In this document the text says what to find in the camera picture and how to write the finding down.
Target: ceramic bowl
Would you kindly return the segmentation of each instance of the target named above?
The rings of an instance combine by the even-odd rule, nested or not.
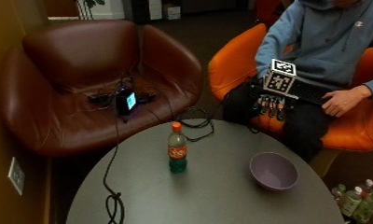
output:
[[[251,157],[250,171],[263,189],[290,189],[298,181],[298,171],[286,157],[274,152],[262,152]]]

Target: floor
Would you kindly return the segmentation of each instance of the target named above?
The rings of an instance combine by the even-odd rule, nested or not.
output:
[[[252,26],[254,16],[250,11],[217,11],[183,16],[175,21],[155,21],[150,24],[177,39],[195,54],[206,76],[206,64],[214,53],[227,41]],[[195,106],[221,119],[218,102],[209,91],[207,78]],[[88,174],[101,155],[89,155],[72,160],[53,161],[52,186],[52,223],[65,223],[66,211],[84,176]],[[373,179],[373,152],[343,153],[332,163],[323,181],[328,188],[338,183],[348,189],[360,184],[366,178]]]

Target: soda bottle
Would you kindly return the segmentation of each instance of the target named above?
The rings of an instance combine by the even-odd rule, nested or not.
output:
[[[359,187],[362,189],[362,199],[368,198],[373,192],[373,180],[366,179]]]
[[[331,195],[332,195],[334,200],[336,202],[336,205],[339,207],[340,203],[342,203],[342,197],[344,195],[344,185],[338,184],[336,187],[334,187],[330,192],[331,192]]]
[[[355,187],[348,190],[343,196],[343,202],[340,205],[340,212],[346,217],[350,217],[352,212],[355,211],[360,201],[362,201],[362,189],[360,187]]]
[[[186,169],[186,137],[181,132],[179,122],[173,122],[167,138],[167,155],[170,171],[177,174]]]
[[[368,222],[373,215],[373,193],[368,198],[362,199],[358,208],[355,209],[351,217],[359,223]]]

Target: dark pants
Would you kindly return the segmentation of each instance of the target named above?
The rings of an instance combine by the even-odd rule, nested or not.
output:
[[[231,90],[222,102],[223,120],[247,125],[251,117],[251,97],[248,85]],[[318,105],[296,101],[286,110],[283,144],[310,162],[323,147],[322,136],[327,132],[331,117]]]

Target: round table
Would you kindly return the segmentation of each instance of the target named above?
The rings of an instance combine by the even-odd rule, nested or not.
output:
[[[213,123],[214,134],[187,143],[187,168],[181,174],[171,174],[167,166],[170,123],[119,143],[106,183],[121,193],[123,223],[342,224],[326,185],[300,158],[278,141],[251,133],[244,126],[222,120]],[[182,131],[193,138],[207,133],[210,127],[183,127]],[[272,192],[254,182],[248,163],[262,151],[279,153],[295,165],[299,179],[291,189]],[[109,193],[102,177],[113,153],[114,150],[98,161],[78,188],[66,224],[107,223]]]

